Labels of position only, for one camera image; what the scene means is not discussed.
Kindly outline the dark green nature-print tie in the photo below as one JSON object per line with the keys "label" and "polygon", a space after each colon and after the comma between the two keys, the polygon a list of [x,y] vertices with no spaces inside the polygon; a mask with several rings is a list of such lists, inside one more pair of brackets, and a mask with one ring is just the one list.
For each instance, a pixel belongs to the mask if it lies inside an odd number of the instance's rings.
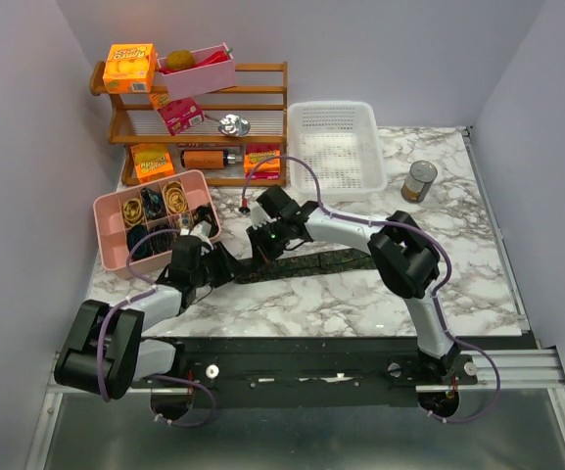
{"label": "dark green nature-print tie", "polygon": [[237,284],[344,273],[354,270],[374,270],[372,257],[360,250],[343,249],[309,255],[279,258],[260,266],[242,260],[243,269],[235,277]]}

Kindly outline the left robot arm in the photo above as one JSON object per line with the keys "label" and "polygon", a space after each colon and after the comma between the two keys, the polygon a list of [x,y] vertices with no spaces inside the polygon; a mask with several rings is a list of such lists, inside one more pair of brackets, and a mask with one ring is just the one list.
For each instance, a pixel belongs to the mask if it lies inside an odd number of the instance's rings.
{"label": "left robot arm", "polygon": [[120,399],[133,382],[151,375],[166,387],[178,385],[186,364],[176,346],[145,340],[143,333],[183,313],[198,290],[220,287],[241,270],[222,244],[179,237],[169,263],[146,291],[114,305],[97,300],[80,305],[55,365],[55,382],[105,401]]}

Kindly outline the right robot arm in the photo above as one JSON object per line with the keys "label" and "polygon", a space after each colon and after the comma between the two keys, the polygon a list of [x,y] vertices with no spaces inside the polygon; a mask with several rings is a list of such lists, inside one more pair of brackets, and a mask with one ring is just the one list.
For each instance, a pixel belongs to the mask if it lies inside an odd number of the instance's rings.
{"label": "right robot arm", "polygon": [[299,205],[279,186],[267,188],[251,208],[243,197],[240,212],[251,217],[248,235],[255,259],[277,259],[293,240],[333,243],[370,255],[383,283],[403,299],[413,321],[419,380],[441,384],[452,375],[459,347],[438,297],[446,284],[438,280],[440,260],[446,263],[446,277],[451,276],[451,261],[410,214],[396,211],[368,218],[334,211],[320,200]]}

